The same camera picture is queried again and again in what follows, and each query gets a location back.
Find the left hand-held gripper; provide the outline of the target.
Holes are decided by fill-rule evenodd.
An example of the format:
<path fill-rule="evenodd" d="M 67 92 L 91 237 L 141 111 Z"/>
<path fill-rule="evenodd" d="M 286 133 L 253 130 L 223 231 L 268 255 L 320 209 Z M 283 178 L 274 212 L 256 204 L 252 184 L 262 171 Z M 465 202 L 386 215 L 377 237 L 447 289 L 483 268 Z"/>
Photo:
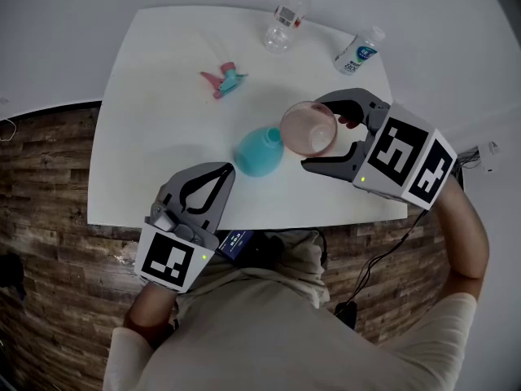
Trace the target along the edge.
<path fill-rule="evenodd" d="M 216 183 L 204 204 L 188 206 L 187 198 L 213 180 Z M 187 292 L 219 245 L 213 233 L 234 180 L 230 162 L 208 162 L 175 173 L 160 191 L 160 201 L 172 211 L 154 204 L 143 223 L 135 274 L 175 292 Z M 193 222 L 175 213 L 190 216 Z"/>

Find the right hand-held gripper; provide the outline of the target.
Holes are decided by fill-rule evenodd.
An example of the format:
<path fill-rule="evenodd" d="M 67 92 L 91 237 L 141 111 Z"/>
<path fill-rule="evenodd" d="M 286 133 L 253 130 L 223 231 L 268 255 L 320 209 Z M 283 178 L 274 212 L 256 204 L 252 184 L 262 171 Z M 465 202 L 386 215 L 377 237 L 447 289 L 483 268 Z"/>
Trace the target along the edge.
<path fill-rule="evenodd" d="M 432 207 L 457 158 L 438 129 L 402 105 L 390 107 L 362 88 L 332 91 L 316 102 L 349 129 L 364 125 L 369 132 L 378 132 L 371 148 L 357 141 L 343 156 L 302 160 L 304 170 L 425 210 Z"/>

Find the pink plastic cup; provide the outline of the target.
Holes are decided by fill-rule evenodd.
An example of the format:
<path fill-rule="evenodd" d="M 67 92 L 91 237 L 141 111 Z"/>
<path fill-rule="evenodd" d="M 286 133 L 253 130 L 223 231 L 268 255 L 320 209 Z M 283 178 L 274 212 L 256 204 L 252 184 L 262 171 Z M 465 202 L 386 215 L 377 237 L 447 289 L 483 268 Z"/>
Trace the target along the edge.
<path fill-rule="evenodd" d="M 284 145 L 304 157 L 325 153 L 335 142 L 337 119 L 324 104 L 304 101 L 291 106 L 280 121 Z"/>

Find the teal large spray bottle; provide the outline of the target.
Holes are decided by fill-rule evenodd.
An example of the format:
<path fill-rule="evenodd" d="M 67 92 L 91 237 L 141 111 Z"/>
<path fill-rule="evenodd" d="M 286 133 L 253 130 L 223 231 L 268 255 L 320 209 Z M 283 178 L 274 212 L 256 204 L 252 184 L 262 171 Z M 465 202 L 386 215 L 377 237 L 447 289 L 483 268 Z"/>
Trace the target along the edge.
<path fill-rule="evenodd" d="M 277 127 L 262 127 L 247 134 L 234 149 L 234 161 L 250 177 L 271 174 L 280 164 L 284 145 Z"/>

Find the person's right forearm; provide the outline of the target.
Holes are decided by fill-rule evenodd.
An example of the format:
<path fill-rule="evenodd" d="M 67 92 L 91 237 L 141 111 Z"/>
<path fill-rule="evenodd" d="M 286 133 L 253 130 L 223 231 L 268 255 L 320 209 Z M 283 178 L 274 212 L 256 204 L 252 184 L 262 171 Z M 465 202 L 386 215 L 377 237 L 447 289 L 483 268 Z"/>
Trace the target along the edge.
<path fill-rule="evenodd" d="M 452 271 L 468 279 L 483 279 L 488 266 L 489 242 L 478 213 L 453 175 L 436 198 L 439 221 Z"/>

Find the person's left forearm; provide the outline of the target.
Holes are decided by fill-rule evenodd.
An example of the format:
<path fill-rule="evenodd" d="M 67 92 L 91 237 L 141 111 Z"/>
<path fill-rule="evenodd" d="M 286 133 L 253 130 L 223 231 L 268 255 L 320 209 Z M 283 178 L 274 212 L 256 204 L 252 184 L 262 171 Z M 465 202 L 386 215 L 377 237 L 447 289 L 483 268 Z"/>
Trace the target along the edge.
<path fill-rule="evenodd" d="M 148 283 L 125 315 L 123 327 L 136 332 L 157 349 L 173 332 L 169 320 L 176 300 L 177 292 Z"/>

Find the white plastic bottle blue label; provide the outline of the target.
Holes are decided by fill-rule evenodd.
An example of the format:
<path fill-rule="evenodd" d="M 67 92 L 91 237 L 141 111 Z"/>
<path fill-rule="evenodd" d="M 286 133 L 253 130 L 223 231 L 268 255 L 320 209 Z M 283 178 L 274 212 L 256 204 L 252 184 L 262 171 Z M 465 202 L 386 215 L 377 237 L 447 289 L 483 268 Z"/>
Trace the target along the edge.
<path fill-rule="evenodd" d="M 335 68 L 344 75 L 353 75 L 368 59 L 379 52 L 385 37 L 385 32 L 378 26 L 358 33 L 335 57 Z"/>

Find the pink and teal spray nozzle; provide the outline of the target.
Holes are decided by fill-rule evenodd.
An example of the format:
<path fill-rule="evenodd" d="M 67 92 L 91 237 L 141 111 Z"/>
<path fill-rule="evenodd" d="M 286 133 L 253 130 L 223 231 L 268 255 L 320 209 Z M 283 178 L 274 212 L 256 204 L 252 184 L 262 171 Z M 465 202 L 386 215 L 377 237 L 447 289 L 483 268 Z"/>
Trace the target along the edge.
<path fill-rule="evenodd" d="M 222 77 L 217 77 L 208 72 L 200 72 L 213 88 L 213 98 L 221 99 L 231 91 L 239 87 L 246 79 L 247 74 L 237 73 L 234 62 L 227 62 L 220 66 Z"/>

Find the clear plastic bottle red label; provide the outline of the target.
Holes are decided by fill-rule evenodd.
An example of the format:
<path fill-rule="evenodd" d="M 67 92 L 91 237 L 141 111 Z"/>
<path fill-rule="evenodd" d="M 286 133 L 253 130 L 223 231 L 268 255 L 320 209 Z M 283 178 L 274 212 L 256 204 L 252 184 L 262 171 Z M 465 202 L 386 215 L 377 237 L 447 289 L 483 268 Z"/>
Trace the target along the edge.
<path fill-rule="evenodd" d="M 274 54 L 287 51 L 303 19 L 309 14 L 312 0 L 281 0 L 265 32 L 265 48 Z"/>

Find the black device with screen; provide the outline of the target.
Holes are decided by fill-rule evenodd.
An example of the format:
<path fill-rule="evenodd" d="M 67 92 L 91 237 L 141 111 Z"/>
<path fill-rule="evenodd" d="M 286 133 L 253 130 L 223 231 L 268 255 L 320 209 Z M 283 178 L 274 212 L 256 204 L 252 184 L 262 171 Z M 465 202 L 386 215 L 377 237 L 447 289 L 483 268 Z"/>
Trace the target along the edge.
<path fill-rule="evenodd" d="M 236 261 L 253 236 L 252 230 L 222 231 L 217 237 L 220 243 L 216 252 L 229 261 Z"/>

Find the white power box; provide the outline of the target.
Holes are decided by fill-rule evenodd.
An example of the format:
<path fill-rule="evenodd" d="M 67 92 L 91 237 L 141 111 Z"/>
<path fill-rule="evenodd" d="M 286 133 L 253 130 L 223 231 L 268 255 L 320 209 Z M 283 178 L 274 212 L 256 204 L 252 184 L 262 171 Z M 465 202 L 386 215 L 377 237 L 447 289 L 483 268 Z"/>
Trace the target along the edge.
<path fill-rule="evenodd" d="M 478 153 L 479 162 L 485 174 L 491 174 L 498 170 L 499 146 L 495 142 L 489 141 L 486 143 L 481 143 L 478 146 Z"/>

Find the person's beige shirt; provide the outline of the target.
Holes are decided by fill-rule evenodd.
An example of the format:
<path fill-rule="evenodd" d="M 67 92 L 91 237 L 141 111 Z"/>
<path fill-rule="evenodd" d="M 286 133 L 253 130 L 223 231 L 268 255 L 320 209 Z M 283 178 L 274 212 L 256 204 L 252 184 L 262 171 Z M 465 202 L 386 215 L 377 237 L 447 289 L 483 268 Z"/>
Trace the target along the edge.
<path fill-rule="evenodd" d="M 227 284 L 157 349 L 115 329 L 103 391 L 453 391 L 483 281 L 451 270 L 434 306 L 380 346 L 279 283 Z"/>

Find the black cylindrical floor object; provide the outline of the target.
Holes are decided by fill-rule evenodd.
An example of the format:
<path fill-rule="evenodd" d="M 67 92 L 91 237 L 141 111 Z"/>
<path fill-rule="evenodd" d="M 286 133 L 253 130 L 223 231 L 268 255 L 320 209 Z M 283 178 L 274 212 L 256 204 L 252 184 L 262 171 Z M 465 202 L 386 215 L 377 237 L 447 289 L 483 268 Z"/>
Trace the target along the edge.
<path fill-rule="evenodd" d="M 24 268 L 20 257 L 14 253 L 0 255 L 0 288 L 14 288 L 24 301 Z"/>

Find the small black recorder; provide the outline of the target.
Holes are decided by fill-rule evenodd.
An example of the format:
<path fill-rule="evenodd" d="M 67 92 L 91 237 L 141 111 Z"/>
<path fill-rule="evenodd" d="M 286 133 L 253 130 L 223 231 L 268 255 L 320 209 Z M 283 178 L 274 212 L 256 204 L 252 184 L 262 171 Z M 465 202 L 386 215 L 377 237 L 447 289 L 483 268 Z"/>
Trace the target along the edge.
<path fill-rule="evenodd" d="M 283 241 L 276 235 L 271 237 L 263 234 L 254 235 L 247 246 L 248 251 L 245 253 L 247 265 L 262 269 L 273 268 L 284 250 Z"/>

